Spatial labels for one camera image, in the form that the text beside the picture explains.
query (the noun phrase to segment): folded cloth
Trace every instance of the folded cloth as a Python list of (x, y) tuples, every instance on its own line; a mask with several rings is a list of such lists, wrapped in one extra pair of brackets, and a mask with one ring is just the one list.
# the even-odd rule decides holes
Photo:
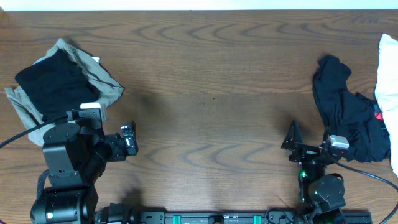
[(82, 69), (71, 62), (62, 49), (23, 69), (15, 79), (43, 115), (43, 122), (63, 116), (66, 111), (78, 109), (82, 103), (98, 99)]
[(379, 68), (374, 91), (390, 133), (391, 167), (398, 176), (398, 41), (383, 34), (379, 44)]
[(384, 122), (376, 119), (377, 105), (347, 89), (351, 70), (332, 55), (321, 59), (319, 65), (313, 81), (315, 103), (331, 133), (347, 138), (347, 161), (372, 162), (389, 157), (389, 133)]
[[(98, 99), (96, 102), (108, 107), (122, 95), (124, 88), (114, 80), (99, 63), (82, 50), (76, 49), (62, 39), (59, 39), (55, 46), (49, 49), (46, 56), (41, 58), (41, 60), (45, 60), (46, 58), (55, 55), (59, 49), (62, 49), (63, 52), (67, 54), (68, 58), (81, 68), (90, 85), (97, 89)], [(6, 88), (6, 93), (22, 123), (27, 129), (43, 123), (43, 114), (37, 110), (21, 86), (17, 87), (15, 90), (12, 88)], [(43, 146), (43, 135), (52, 127), (54, 127), (54, 124), (49, 124), (29, 133), (29, 139), (36, 145)]]

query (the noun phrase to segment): white wall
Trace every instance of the white wall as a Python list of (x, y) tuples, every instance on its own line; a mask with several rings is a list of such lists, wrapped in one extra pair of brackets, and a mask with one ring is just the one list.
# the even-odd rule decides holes
[(398, 9), (398, 0), (0, 0), (5, 11)]

